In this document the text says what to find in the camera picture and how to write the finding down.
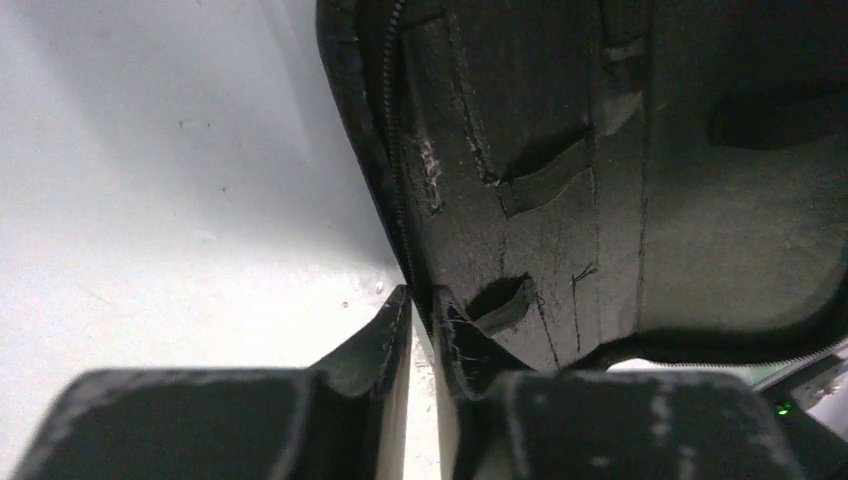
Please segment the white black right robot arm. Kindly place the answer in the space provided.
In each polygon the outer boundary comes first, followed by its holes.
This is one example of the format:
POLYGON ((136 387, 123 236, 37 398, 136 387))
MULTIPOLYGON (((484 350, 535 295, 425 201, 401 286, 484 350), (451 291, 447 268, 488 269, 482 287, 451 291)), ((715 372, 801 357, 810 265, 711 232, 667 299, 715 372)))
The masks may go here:
POLYGON ((843 479, 847 417, 817 409, 842 359, 754 387, 704 370, 530 369, 436 291, 446 479, 843 479))

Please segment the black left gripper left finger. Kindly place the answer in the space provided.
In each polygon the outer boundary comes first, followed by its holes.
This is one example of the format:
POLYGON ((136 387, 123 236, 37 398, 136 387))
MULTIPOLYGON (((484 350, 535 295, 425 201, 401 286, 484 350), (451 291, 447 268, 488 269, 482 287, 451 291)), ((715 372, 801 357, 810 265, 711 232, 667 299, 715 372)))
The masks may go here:
POLYGON ((17 479, 399 479, 412 302, 304 369, 112 369, 78 377, 17 479))

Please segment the black zippered tool case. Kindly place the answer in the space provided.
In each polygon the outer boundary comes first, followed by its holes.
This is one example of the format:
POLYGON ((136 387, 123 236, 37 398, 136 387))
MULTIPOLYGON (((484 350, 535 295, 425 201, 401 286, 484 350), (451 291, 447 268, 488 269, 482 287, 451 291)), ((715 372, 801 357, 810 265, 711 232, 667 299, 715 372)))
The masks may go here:
POLYGON ((843 1, 320 1, 428 334, 537 369, 847 336, 843 1))

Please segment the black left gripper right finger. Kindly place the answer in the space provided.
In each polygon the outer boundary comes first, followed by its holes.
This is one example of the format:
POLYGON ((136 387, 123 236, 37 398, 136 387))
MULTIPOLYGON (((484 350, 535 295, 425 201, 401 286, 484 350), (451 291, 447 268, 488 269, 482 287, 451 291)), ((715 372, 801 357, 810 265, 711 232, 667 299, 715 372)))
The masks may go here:
POLYGON ((529 369, 433 295, 446 479, 800 479, 764 401, 699 371, 529 369))

